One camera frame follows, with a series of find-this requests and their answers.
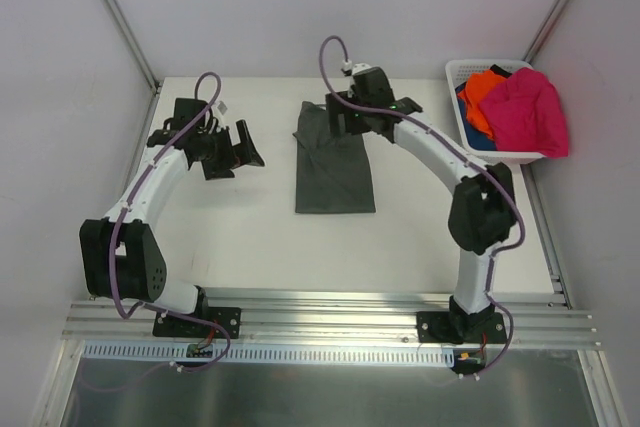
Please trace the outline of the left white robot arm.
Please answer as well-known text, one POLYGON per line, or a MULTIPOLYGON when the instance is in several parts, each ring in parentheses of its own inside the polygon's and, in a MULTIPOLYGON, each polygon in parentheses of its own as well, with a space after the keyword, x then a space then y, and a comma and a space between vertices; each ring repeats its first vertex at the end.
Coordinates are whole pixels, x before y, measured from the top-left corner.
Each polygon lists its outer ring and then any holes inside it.
POLYGON ((202 289, 171 279, 153 229, 194 165, 201 166, 207 180, 231 178, 245 165, 264 166, 245 120, 237 121, 233 137, 226 112, 221 101, 176 99, 172 117, 147 139, 139 168, 119 201, 102 218, 83 222, 79 239, 91 295, 175 312, 176 324, 188 335, 208 328, 202 289))

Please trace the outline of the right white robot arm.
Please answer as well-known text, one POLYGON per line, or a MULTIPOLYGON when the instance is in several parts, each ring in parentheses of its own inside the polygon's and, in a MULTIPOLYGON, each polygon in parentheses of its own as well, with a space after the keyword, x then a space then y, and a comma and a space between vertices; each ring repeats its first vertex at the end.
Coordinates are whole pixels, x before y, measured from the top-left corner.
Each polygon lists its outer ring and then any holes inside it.
POLYGON ((342 73, 348 89, 326 96, 331 133, 384 137, 417 158, 452 196, 447 227, 460 249, 457 284, 447 313, 429 314, 420 322, 423 334, 450 344, 479 341, 495 313, 487 296, 491 256, 517 221, 510 169, 503 163, 481 165, 413 99, 396 98, 381 68, 347 61, 342 73))

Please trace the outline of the grey t shirt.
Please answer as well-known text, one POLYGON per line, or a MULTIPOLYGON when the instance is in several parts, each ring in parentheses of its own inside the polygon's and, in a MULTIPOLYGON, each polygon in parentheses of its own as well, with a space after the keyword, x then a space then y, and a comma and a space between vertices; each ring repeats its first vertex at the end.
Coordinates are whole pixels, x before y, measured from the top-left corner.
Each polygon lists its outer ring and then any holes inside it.
POLYGON ((296 213, 376 212, 369 157, 360 135, 332 136, 326 110, 304 101, 293 136, 297 147, 296 213))

